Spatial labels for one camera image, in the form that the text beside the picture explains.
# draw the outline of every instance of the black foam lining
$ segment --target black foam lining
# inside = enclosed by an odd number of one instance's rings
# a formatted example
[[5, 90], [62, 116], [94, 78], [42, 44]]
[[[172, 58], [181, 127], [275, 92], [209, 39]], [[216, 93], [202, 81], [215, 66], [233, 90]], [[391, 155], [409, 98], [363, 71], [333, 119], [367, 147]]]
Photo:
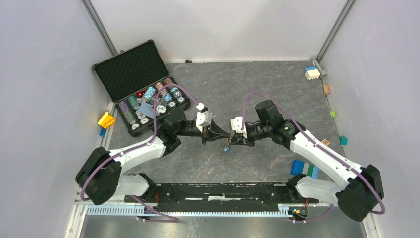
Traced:
[[115, 102], [169, 75], [152, 40], [94, 65]]

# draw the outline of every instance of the purple cable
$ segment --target purple cable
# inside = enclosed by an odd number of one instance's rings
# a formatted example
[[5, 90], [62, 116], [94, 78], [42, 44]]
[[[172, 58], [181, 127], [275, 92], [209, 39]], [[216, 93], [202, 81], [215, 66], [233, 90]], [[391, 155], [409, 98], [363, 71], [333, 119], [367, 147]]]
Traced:
[[[184, 92], [184, 94], [187, 95], [188, 98], [190, 98], [190, 100], [193, 101], [193, 103], [195, 105], [198, 105], [198, 102], [183, 87], [181, 87], [181, 86], [179, 86], [177, 84], [166, 84], [161, 89], [159, 89], [159, 91], [156, 93], [155, 102], [153, 103], [153, 126], [154, 126], [154, 130], [153, 130], [153, 136], [152, 136], [152, 138], [148, 142], [146, 142], [144, 144], [141, 144], [141, 145], [134, 146], [132, 148], [126, 149], [126, 150], [122, 151], [121, 153], [124, 153], [125, 154], [125, 153], [128, 153], [130, 151], [139, 149], [139, 148], [141, 148], [143, 146], [146, 146], [147, 144], [149, 144], [150, 142], [152, 142], [155, 139], [156, 133], [157, 133], [157, 130], [156, 130], [156, 127], [157, 127], [157, 125], [156, 125], [156, 101], [157, 101], [160, 93], [162, 92], [162, 90], [165, 89], [165, 88], [167, 88], [167, 87], [170, 87], [170, 86], [177, 87], [180, 90], [182, 90]], [[89, 175], [88, 179], [86, 180], [85, 184], [83, 184], [82, 191], [80, 192], [80, 199], [82, 201], [88, 201], [88, 200], [90, 200], [89, 198], [85, 198], [85, 191], [86, 191], [86, 188], [88, 187], [88, 184], [90, 183], [90, 181], [92, 180], [92, 178], [96, 175], [96, 173], [103, 166], [105, 166], [109, 161], [117, 158], [118, 156], [121, 156], [121, 153], [118, 153], [118, 154], [115, 154], [115, 155], [109, 157], [108, 159], [106, 159], [105, 161], [103, 161], [100, 165], [98, 165], [95, 170], [93, 170], [93, 172], [91, 173], [91, 175]]]
[[133, 198], [134, 200], [136, 200], [136, 202], [140, 203], [142, 206], [144, 206], [147, 210], [170, 219], [170, 220], [146, 220], [146, 219], [144, 219], [143, 221], [145, 221], [145, 222], [178, 222], [179, 221], [179, 218], [177, 218], [177, 217], [172, 217], [170, 215], [163, 214], [162, 212], [153, 210], [148, 205], [146, 205], [144, 202], [140, 201], [140, 199], [138, 199], [134, 195], [130, 195], [130, 197]]
[[[242, 107], [242, 127], [241, 130], [244, 129], [245, 127], [245, 106], [247, 104], [248, 98], [249, 96], [253, 95], [253, 94], [258, 94], [260, 96], [263, 96], [265, 98], [267, 98], [268, 100], [272, 100], [273, 103], [282, 111], [284, 112], [289, 118], [290, 120], [293, 122], [293, 124], [295, 124], [296, 128], [302, 133], [302, 135], [304, 137], [306, 137], [306, 139], [308, 139], [308, 141], [310, 141], [312, 144], [316, 145], [316, 142], [314, 140], [312, 140], [312, 138], [310, 136], [308, 136], [305, 131], [302, 130], [302, 128], [299, 126], [298, 122], [295, 120], [295, 118], [289, 114], [280, 104], [278, 104], [277, 102], [275, 102], [272, 98], [270, 98], [270, 96], [264, 94], [264, 93], [260, 93], [260, 92], [250, 92], [247, 94], [247, 96], [245, 97], [245, 101]], [[341, 163], [344, 167], [350, 169], [350, 165], [346, 164], [346, 162], [340, 160], [337, 156], [335, 156], [334, 154], [332, 154], [331, 152], [329, 152], [327, 149], [325, 149], [324, 147], [322, 147], [321, 145], [317, 145], [317, 147], [322, 150], [323, 152], [325, 152], [327, 155], [331, 156], [333, 159], [335, 159], [336, 161], [338, 161], [339, 163]], [[373, 186], [368, 182], [368, 180], [361, 175], [359, 172], [357, 172], [355, 169], [351, 168], [350, 171], [354, 172], [365, 184], [366, 186], [369, 188], [369, 190], [373, 193], [373, 195], [375, 196], [375, 198], [377, 199], [380, 207], [381, 207], [381, 211], [371, 211], [373, 214], [384, 214], [385, 213], [385, 205], [383, 204], [381, 198], [379, 197], [379, 194], [375, 191], [375, 189], [373, 188]]]
[[333, 208], [334, 208], [334, 204], [331, 204], [329, 209], [324, 214], [320, 215], [319, 217], [311, 218], [311, 219], [304, 220], [304, 221], [295, 221], [295, 223], [306, 223], [306, 222], [314, 222], [314, 221], [320, 220], [320, 219], [326, 217], [332, 211]]

